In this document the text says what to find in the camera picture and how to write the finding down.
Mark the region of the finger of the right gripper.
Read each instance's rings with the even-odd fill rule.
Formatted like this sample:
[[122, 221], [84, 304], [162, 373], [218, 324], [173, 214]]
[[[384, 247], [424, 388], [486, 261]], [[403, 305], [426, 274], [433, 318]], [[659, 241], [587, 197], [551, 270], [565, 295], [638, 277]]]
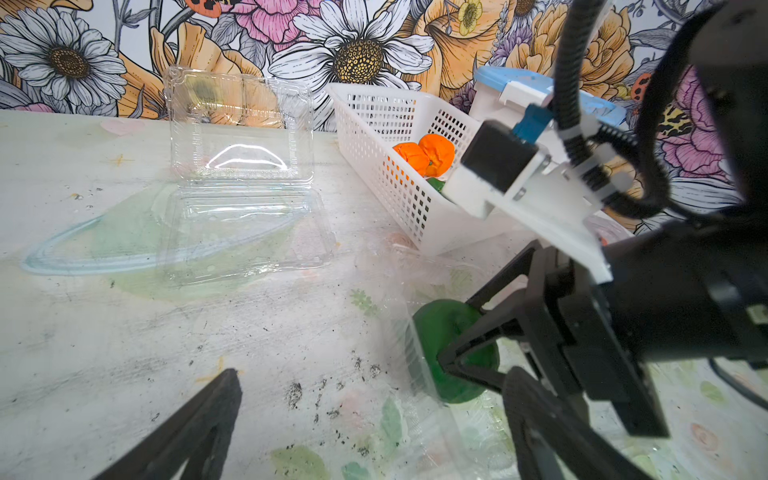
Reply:
[[520, 323], [521, 290], [489, 311], [464, 302], [436, 302], [436, 389], [439, 393], [502, 391], [497, 340], [528, 341]]

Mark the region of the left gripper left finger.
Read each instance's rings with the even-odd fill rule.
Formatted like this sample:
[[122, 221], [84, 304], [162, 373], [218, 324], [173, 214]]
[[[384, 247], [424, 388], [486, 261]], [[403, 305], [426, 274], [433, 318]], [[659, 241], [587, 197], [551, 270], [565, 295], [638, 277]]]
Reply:
[[219, 479], [242, 401], [237, 371], [222, 371], [99, 479]]

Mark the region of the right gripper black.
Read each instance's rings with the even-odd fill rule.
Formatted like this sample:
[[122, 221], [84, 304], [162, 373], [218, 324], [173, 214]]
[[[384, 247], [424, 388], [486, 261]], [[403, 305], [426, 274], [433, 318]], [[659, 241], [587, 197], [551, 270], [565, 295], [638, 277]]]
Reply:
[[[529, 242], [466, 304], [478, 311], [529, 274]], [[723, 357], [767, 365], [767, 217], [745, 208], [704, 225], [671, 221], [604, 248], [610, 282], [563, 253], [538, 252], [527, 340], [557, 394], [611, 403], [633, 436], [668, 433], [649, 363]]]

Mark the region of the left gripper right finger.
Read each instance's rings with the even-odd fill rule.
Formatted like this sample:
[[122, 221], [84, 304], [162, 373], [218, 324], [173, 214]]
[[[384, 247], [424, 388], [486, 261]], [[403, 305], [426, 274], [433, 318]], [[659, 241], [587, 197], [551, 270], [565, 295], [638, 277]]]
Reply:
[[562, 479], [560, 463], [578, 479], [648, 477], [524, 369], [508, 372], [502, 400], [522, 479]]

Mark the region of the orange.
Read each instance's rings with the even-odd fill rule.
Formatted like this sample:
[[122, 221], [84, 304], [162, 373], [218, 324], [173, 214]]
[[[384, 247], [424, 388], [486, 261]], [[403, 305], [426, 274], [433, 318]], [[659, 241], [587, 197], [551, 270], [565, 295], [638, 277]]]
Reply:
[[430, 165], [430, 159], [418, 143], [405, 142], [395, 145], [394, 151], [402, 157], [419, 175], [424, 177]]
[[440, 177], [453, 165], [456, 150], [447, 138], [439, 134], [427, 134], [421, 138], [419, 146], [428, 159], [424, 170], [425, 177]]

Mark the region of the white perforated plastic basket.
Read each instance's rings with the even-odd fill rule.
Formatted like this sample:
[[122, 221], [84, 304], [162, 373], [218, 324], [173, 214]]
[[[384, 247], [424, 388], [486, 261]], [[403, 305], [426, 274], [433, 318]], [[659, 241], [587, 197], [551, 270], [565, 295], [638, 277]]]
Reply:
[[342, 155], [422, 253], [438, 255], [521, 229], [500, 211], [475, 218], [437, 187], [459, 166], [477, 120], [416, 91], [346, 83], [325, 91]]

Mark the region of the clear clamshell container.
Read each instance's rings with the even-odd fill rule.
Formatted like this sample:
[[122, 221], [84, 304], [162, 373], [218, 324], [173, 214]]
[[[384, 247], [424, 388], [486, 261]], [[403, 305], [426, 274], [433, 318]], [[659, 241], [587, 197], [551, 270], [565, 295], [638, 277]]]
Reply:
[[312, 182], [307, 87], [173, 66], [164, 77], [177, 178], [158, 263], [181, 286], [326, 264], [335, 239]]

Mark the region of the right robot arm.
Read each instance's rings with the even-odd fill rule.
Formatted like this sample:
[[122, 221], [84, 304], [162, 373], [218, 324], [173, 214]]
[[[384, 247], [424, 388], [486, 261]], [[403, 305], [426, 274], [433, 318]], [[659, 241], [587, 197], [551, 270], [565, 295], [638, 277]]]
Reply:
[[[442, 369], [502, 396], [515, 440], [570, 433], [590, 398], [626, 431], [668, 429], [647, 362], [724, 357], [767, 365], [767, 5], [693, 15], [650, 79], [632, 134], [589, 121], [579, 73], [599, 1], [566, 17], [553, 97], [513, 127], [483, 122], [444, 187], [476, 216], [499, 209], [538, 234], [469, 299], [479, 320]], [[663, 110], [695, 69], [742, 196], [700, 214], [674, 201], [655, 156]]]

